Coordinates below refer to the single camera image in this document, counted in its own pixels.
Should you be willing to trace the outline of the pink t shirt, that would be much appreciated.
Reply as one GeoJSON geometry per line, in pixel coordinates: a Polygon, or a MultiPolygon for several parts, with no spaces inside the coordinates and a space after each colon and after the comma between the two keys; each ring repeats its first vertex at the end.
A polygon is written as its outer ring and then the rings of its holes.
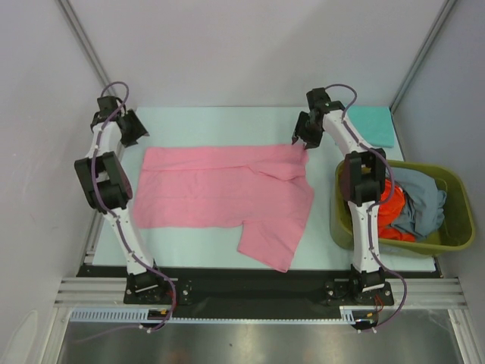
{"type": "Polygon", "coordinates": [[[314,201],[301,145],[150,147],[133,214],[139,228],[234,228],[237,250],[289,270],[314,201]]]}

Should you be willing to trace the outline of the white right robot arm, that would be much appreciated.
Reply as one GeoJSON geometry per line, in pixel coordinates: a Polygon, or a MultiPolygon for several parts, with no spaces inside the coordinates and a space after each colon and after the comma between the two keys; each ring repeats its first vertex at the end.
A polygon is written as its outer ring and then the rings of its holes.
{"type": "Polygon", "coordinates": [[[349,106],[332,100],[327,88],[308,91],[306,99],[308,111],[299,114],[292,143],[302,142],[306,149],[316,149],[328,134],[338,146],[344,157],[339,188],[352,216],[352,270],[362,277],[383,276],[377,216],[385,190],[386,154],[365,141],[348,116],[349,106]]]}

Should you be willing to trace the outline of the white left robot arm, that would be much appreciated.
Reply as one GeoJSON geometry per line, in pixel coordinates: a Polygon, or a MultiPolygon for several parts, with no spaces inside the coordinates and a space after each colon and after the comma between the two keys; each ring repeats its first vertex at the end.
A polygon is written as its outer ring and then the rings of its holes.
{"type": "Polygon", "coordinates": [[[92,144],[87,155],[74,162],[75,172],[89,206],[111,226],[133,277],[155,268],[131,209],[133,189],[117,155],[119,146],[129,147],[149,133],[135,111],[116,96],[97,99],[99,110],[91,123],[92,144]]]}

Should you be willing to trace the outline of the folded teal t shirt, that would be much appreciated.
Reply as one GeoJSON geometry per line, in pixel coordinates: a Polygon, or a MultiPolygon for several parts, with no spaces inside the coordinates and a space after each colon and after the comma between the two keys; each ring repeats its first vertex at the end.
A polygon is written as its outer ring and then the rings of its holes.
{"type": "Polygon", "coordinates": [[[347,112],[361,136],[372,146],[393,148],[393,120],[386,107],[352,106],[347,112]]]}

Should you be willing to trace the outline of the orange t shirt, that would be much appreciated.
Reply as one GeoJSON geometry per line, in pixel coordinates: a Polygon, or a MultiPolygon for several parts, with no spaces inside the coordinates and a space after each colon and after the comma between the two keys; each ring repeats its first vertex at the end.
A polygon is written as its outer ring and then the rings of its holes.
{"type": "Polygon", "coordinates": [[[414,235],[402,232],[397,227],[392,226],[392,223],[397,222],[397,218],[401,215],[405,207],[406,200],[402,188],[397,185],[392,188],[391,180],[386,179],[382,199],[387,199],[387,201],[380,205],[378,210],[377,224],[379,238],[415,242],[414,235]]]}

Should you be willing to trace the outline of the grey blue t shirt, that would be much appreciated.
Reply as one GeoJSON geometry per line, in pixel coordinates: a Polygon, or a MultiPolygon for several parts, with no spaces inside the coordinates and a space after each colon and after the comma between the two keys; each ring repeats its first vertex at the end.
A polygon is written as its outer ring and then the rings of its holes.
{"type": "Polygon", "coordinates": [[[394,181],[405,195],[405,205],[391,227],[425,240],[444,222],[446,192],[437,188],[435,180],[420,171],[392,168],[394,181]]]}

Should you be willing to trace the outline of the olive green plastic basket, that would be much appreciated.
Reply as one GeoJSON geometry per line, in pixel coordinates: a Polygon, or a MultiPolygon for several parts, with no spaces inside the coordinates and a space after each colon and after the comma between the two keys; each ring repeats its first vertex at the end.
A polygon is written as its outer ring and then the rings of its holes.
{"type": "MultiPolygon", "coordinates": [[[[437,231],[422,241],[380,239],[380,252],[398,256],[438,256],[469,247],[475,238],[475,226],[468,195],[458,175],[438,165],[423,163],[391,160],[390,166],[420,171],[435,180],[438,189],[446,192],[444,221],[437,231]]],[[[340,192],[342,171],[343,163],[339,163],[335,170],[333,197],[330,201],[330,235],[336,245],[352,250],[352,217],[340,192]]]]}

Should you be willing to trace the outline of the left aluminium corner post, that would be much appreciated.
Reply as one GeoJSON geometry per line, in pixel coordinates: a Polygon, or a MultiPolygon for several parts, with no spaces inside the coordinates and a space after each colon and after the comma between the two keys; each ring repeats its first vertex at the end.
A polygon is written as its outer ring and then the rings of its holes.
{"type": "Polygon", "coordinates": [[[81,52],[85,56],[91,71],[94,73],[99,85],[104,90],[103,95],[109,95],[116,98],[117,104],[120,105],[121,98],[111,85],[113,80],[109,77],[108,72],[105,70],[105,67],[102,64],[97,51],[92,45],[92,42],[85,31],[85,28],[75,11],[74,6],[71,4],[71,1],[55,0],[55,4],[61,12],[61,15],[63,16],[68,28],[72,32],[81,52]]]}

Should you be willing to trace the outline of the aluminium corner post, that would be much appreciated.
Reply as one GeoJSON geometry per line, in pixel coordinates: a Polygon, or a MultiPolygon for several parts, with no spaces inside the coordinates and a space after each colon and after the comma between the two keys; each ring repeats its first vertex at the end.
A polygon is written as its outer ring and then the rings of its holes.
{"type": "Polygon", "coordinates": [[[105,70],[105,67],[102,64],[97,51],[92,45],[92,42],[85,31],[85,28],[75,11],[74,6],[71,4],[71,1],[55,0],[55,4],[61,12],[61,15],[63,16],[68,28],[72,32],[81,52],[85,56],[91,71],[94,73],[99,85],[104,90],[103,95],[109,95],[116,98],[117,104],[120,105],[121,98],[111,85],[113,80],[109,77],[108,72],[105,70]]]}
{"type": "Polygon", "coordinates": [[[434,44],[438,40],[444,26],[446,25],[448,19],[450,18],[458,3],[459,1],[457,0],[446,0],[442,3],[442,6],[438,11],[437,16],[433,20],[430,29],[427,31],[427,34],[424,37],[424,40],[421,43],[418,52],[416,53],[411,63],[410,68],[406,72],[402,82],[399,84],[396,94],[394,95],[393,100],[390,103],[390,112],[392,114],[394,114],[398,110],[400,104],[402,103],[402,100],[408,93],[408,90],[410,89],[416,76],[418,75],[419,70],[422,68],[424,62],[427,60],[427,56],[430,54],[434,44]]]}

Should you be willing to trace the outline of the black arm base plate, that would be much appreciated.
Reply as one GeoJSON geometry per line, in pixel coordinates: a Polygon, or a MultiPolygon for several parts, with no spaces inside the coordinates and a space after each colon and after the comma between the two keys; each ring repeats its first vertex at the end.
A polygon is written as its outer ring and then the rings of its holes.
{"type": "Polygon", "coordinates": [[[176,305],[174,313],[190,317],[260,315],[264,318],[308,318],[332,307],[390,308],[391,286],[369,292],[357,288],[350,271],[267,269],[164,268],[174,288],[162,278],[146,274],[131,278],[120,266],[84,265],[80,278],[123,278],[123,302],[130,305],[176,305]]]}

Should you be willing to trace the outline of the right aluminium corner post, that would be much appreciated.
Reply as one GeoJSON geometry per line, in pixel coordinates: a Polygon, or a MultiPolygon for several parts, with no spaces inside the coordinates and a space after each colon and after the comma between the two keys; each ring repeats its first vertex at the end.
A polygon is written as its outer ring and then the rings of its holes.
{"type": "Polygon", "coordinates": [[[427,60],[427,56],[430,54],[434,44],[438,40],[444,26],[446,25],[448,19],[450,18],[458,3],[459,1],[457,0],[446,0],[442,3],[442,6],[438,11],[437,16],[433,20],[430,29],[427,31],[427,34],[424,37],[424,40],[421,43],[418,52],[416,53],[411,63],[410,68],[406,72],[402,82],[399,84],[396,94],[394,95],[393,100],[390,103],[390,112],[392,114],[394,114],[398,110],[400,104],[402,103],[402,100],[408,93],[408,90],[410,89],[416,76],[418,75],[419,70],[422,68],[424,62],[427,60]]]}

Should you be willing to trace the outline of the aluminium frame rail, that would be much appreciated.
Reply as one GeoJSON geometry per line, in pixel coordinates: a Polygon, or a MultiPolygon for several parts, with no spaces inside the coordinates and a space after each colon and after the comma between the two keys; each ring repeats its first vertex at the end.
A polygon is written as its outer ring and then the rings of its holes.
{"type": "MultiPolygon", "coordinates": [[[[457,278],[408,278],[404,288],[399,279],[390,279],[394,297],[407,293],[406,309],[465,309],[462,286],[457,278]]],[[[59,307],[119,307],[123,304],[123,278],[65,278],[55,297],[59,307]]]]}

